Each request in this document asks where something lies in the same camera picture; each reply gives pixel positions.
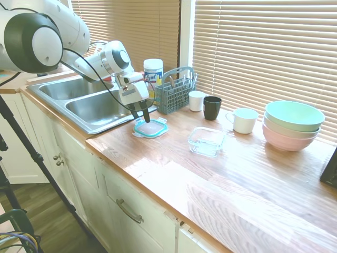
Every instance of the white bowl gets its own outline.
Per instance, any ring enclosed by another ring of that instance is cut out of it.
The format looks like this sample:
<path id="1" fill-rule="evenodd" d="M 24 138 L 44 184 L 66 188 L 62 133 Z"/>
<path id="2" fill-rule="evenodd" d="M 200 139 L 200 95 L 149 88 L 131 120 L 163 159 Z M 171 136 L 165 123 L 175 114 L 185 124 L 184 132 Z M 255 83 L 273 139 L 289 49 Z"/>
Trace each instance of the white bowl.
<path id="1" fill-rule="evenodd" d="M 279 133 L 281 135 L 288 136 L 288 137 L 291 137 L 291 138 L 297 138 L 297 139 L 308 139 L 308 138 L 316 137 L 317 134 L 321 130 L 321 128 L 318 128 L 314 132 L 300 132 L 300 131 L 291 130 L 291 129 L 285 128 L 281 125 L 278 125 L 278 124 L 274 123 L 273 121 L 271 121 L 270 119 L 268 119 L 268 116 L 266 115 L 266 113 L 264 114 L 263 123 L 270 130 L 272 130 L 276 133 Z"/>

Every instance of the double sink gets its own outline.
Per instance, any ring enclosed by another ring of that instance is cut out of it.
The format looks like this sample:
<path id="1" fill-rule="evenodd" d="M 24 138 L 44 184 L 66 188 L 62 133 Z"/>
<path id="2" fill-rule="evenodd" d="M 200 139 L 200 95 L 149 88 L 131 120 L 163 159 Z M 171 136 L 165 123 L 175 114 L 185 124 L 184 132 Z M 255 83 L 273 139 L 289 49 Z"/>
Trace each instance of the double sink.
<path id="1" fill-rule="evenodd" d="M 120 101 L 117 84 L 105 84 Z M 118 104 L 101 82 L 89 82 L 81 76 L 31 85 L 28 89 L 89 134 L 134 119 L 130 110 Z"/>

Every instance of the window blinds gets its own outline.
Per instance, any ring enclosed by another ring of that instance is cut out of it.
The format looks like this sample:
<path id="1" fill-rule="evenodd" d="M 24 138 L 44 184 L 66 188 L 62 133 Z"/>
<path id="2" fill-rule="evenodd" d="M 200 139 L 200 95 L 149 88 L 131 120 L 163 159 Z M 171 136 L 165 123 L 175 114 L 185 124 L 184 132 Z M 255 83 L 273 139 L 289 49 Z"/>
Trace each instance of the window blinds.
<path id="1" fill-rule="evenodd" d="M 303 102 L 325 114 L 320 138 L 337 140 L 336 1 L 196 0 L 193 66 L 226 109 Z"/>
<path id="2" fill-rule="evenodd" d="M 72 0 L 72 7 L 91 42 L 124 44 L 135 71 L 149 58 L 162 59 L 165 70 L 177 67 L 179 0 Z"/>

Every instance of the white mug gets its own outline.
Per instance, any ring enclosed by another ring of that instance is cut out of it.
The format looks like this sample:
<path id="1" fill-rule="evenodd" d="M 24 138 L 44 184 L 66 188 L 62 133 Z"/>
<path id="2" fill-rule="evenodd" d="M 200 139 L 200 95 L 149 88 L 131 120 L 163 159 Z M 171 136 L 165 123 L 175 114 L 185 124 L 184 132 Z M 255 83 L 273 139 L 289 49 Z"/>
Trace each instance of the white mug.
<path id="1" fill-rule="evenodd" d="M 258 117 L 258 112 L 248 108 L 238 108 L 235 109 L 234 112 L 226 114 L 226 119 L 233 124 L 234 131 L 243 134 L 248 134 L 253 131 Z"/>
<path id="2" fill-rule="evenodd" d="M 205 93 L 202 91 L 191 91 L 190 97 L 190 110 L 193 112 L 200 112 L 203 110 Z"/>

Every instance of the clear glass dish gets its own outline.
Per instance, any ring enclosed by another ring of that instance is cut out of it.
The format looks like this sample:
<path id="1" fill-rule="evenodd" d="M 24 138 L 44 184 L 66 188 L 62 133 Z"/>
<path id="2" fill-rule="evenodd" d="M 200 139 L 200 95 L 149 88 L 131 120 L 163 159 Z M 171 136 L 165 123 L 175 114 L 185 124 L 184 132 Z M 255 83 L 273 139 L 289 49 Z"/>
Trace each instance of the clear glass dish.
<path id="1" fill-rule="evenodd" d="M 215 157 L 222 149 L 225 133 L 219 130 L 198 127 L 189 136 L 190 150 L 194 153 Z"/>

